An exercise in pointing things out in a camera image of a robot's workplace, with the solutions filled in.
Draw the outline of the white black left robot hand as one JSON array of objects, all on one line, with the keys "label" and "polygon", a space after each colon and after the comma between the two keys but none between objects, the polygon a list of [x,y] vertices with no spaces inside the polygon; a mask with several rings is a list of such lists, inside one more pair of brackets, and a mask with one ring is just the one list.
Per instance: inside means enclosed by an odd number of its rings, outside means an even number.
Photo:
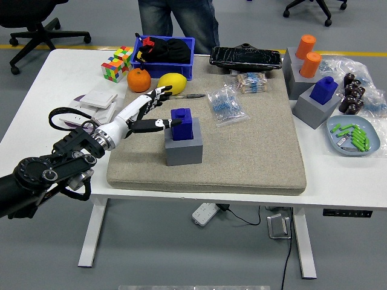
[{"label": "white black left robot hand", "polygon": [[105,149],[115,149],[120,140],[131,133],[158,132],[181,124],[180,119],[143,119],[148,112],[161,106],[172,95],[171,89],[171,85],[162,86],[140,95],[118,113],[112,122],[100,126],[96,135],[105,140]]}]

